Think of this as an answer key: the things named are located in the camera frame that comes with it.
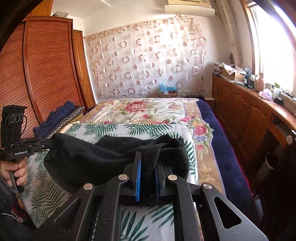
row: human hand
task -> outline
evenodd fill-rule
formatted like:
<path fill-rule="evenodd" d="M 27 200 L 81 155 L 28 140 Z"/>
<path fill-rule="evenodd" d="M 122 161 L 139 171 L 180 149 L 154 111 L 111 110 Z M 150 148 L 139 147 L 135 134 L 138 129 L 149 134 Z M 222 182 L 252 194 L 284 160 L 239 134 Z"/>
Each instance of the human hand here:
<path fill-rule="evenodd" d="M 28 179 L 28 166 L 27 157 L 21 159 L 19 163 L 14 163 L 12 161 L 2 161 L 0 164 L 0 174 L 3 180 L 8 186 L 13 188 L 12 181 L 10 178 L 10 171 L 15 171 L 14 176 L 19 179 L 16 181 L 17 186 L 24 186 Z"/>

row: ceiling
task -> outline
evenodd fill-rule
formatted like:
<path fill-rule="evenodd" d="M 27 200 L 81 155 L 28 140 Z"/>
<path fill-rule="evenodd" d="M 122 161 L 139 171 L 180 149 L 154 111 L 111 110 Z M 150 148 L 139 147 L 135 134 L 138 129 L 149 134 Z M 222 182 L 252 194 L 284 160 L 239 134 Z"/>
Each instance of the ceiling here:
<path fill-rule="evenodd" d="M 68 12 L 78 18 L 88 18 L 90 15 L 109 8 L 124 0 L 54 0 L 52 14 L 58 11 Z"/>

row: navy blue bed sheet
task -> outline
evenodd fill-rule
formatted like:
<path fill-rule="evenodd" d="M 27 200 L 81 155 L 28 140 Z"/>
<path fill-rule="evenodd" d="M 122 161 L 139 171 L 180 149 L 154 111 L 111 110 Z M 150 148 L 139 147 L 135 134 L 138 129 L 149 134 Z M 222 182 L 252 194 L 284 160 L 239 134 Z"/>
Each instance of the navy blue bed sheet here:
<path fill-rule="evenodd" d="M 228 200 L 258 226 L 255 202 L 232 146 L 210 106 L 203 100 L 197 101 L 197 105 L 203 120 L 214 129 L 212 147 Z"/>

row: bed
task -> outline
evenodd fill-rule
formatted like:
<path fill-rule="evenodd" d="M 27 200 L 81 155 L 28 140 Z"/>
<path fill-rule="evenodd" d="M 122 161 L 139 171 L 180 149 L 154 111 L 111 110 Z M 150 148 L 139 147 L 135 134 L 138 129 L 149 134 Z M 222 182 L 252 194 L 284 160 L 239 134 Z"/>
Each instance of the bed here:
<path fill-rule="evenodd" d="M 198 99 L 125 99 L 98 103 L 63 132 L 95 143 L 102 136 L 153 139 L 164 134 L 182 137 L 189 157 L 188 182 L 212 183 L 256 223 L 256 208 L 234 152 L 208 104 Z M 69 197 L 49 176 L 47 151 L 28 159 L 29 178 L 22 194 L 34 224 L 40 226 Z M 121 240 L 173 240 L 173 208 L 125 207 Z"/>

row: patterned pillow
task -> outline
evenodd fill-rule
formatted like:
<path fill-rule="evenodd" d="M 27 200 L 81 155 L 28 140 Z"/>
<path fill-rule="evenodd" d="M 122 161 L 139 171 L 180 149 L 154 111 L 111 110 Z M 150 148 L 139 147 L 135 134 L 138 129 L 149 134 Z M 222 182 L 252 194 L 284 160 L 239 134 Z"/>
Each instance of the patterned pillow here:
<path fill-rule="evenodd" d="M 60 131 L 64 126 L 66 126 L 70 121 L 73 121 L 75 118 L 77 118 L 84 110 L 85 108 L 83 106 L 75 106 L 76 109 L 67 117 L 62 119 L 45 137 L 45 139 L 49 139 L 53 136 L 54 133 L 57 133 Z"/>

